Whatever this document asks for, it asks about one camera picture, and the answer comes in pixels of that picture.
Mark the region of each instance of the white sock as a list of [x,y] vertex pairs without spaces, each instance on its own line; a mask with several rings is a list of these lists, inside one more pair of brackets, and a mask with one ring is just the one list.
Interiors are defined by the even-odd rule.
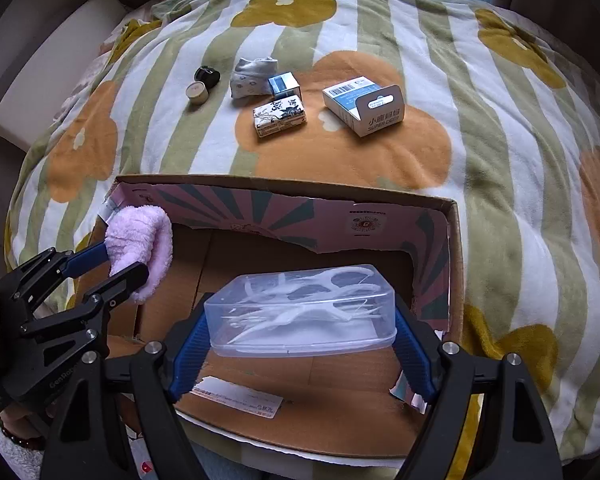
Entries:
[[249,61],[241,57],[231,74],[231,97],[238,99],[249,95],[271,95],[269,78],[277,73],[277,59],[266,57]]

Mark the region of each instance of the floral blanket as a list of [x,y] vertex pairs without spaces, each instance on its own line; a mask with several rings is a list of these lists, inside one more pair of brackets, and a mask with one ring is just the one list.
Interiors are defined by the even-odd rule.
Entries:
[[[600,78],[549,34],[462,0],[166,0],[27,154],[6,225],[16,266],[85,245],[119,173],[231,173],[458,202],[470,351],[522,355],[563,459],[600,448]],[[258,140],[228,82],[272,56],[308,123]],[[200,65],[222,79],[199,108]],[[358,138],[323,88],[402,87],[395,128]],[[74,284],[56,295],[72,305]]]

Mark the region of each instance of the blue gripper pad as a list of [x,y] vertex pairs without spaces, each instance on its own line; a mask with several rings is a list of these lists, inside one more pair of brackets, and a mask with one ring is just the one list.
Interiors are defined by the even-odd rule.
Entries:
[[[185,324],[187,321],[178,322],[176,325]],[[205,313],[202,312],[173,359],[173,377],[167,390],[172,402],[177,402],[183,394],[191,391],[210,347],[209,327],[206,324]]]
[[432,380],[431,362],[397,308],[395,328],[394,351],[404,376],[414,393],[421,395],[425,402],[431,402],[438,392]]
[[86,272],[103,264],[109,259],[104,242],[95,244],[71,256],[64,270],[66,278],[79,278]]

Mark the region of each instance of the blue and white box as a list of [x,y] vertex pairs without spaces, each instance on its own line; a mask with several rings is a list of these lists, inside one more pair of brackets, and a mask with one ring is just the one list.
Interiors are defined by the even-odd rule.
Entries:
[[271,86],[271,93],[273,94],[274,101],[285,97],[291,97],[292,95],[297,95],[298,98],[302,99],[300,85],[291,72],[285,72],[270,77],[269,86]]
[[325,106],[364,137],[404,119],[404,98],[398,85],[384,88],[360,76],[322,91]]

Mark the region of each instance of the person's hand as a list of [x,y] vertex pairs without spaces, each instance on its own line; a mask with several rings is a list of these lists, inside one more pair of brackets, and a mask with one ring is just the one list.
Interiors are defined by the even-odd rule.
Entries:
[[24,406],[14,402],[2,411],[0,418],[5,430],[23,440],[29,440],[41,436],[38,430],[27,420],[27,415],[30,414],[31,412]]

